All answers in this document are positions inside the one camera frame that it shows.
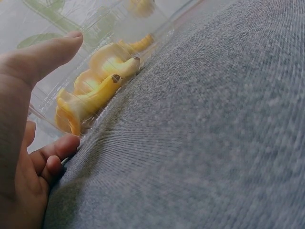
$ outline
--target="hand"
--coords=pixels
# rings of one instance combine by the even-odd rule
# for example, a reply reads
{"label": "hand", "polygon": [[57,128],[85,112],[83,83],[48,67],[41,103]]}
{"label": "hand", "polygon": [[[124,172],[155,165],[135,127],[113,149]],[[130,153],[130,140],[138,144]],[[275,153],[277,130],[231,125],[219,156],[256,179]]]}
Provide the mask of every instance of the hand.
{"label": "hand", "polygon": [[80,140],[66,135],[28,154],[35,137],[26,121],[35,84],[70,61],[82,44],[80,32],[0,55],[0,228],[40,228],[49,187],[61,173],[61,161]]}

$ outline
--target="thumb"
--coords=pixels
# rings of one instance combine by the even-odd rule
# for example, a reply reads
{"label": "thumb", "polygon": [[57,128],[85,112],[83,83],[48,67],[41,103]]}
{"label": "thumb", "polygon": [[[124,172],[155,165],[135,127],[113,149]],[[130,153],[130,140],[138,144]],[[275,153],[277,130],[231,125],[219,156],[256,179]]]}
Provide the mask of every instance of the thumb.
{"label": "thumb", "polygon": [[43,77],[70,61],[83,41],[81,32],[0,55],[0,74],[24,81],[32,89]]}

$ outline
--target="fingernail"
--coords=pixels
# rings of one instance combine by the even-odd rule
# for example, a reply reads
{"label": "fingernail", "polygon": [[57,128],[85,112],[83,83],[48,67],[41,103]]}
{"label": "fingernail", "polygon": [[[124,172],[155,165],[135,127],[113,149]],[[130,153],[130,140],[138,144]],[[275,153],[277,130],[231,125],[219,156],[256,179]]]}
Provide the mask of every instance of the fingernail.
{"label": "fingernail", "polygon": [[77,38],[81,36],[81,32],[79,31],[72,31],[66,34],[65,37],[70,37],[70,38]]}

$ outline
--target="clear plastic container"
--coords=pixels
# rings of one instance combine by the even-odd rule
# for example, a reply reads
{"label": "clear plastic container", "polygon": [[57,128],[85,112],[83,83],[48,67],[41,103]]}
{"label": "clear plastic container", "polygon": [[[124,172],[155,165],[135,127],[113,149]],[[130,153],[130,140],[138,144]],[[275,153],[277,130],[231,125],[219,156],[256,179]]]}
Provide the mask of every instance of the clear plastic container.
{"label": "clear plastic container", "polygon": [[154,0],[118,0],[81,31],[84,44],[74,59],[32,92],[29,119],[51,139],[86,135],[118,89],[167,43],[173,26]]}

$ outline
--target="finger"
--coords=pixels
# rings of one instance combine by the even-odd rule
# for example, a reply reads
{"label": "finger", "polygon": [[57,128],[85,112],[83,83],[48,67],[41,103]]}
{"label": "finger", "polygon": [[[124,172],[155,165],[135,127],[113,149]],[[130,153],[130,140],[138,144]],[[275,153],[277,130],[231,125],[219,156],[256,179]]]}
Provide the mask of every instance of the finger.
{"label": "finger", "polygon": [[57,156],[50,156],[47,160],[46,166],[41,172],[41,177],[51,186],[54,181],[61,174],[62,165],[61,160]]}
{"label": "finger", "polygon": [[0,55],[0,178],[13,187],[24,136],[31,91],[37,81],[68,62],[82,43],[82,34],[49,40]]}
{"label": "finger", "polygon": [[23,141],[26,147],[29,147],[35,138],[36,123],[27,121],[24,131]]}
{"label": "finger", "polygon": [[81,32],[0,55],[0,74],[24,81],[32,89],[43,77],[70,61],[83,41]]}
{"label": "finger", "polygon": [[37,175],[40,175],[50,156],[57,156],[60,161],[73,155],[80,145],[80,138],[74,135],[65,135],[37,151],[30,154]]}

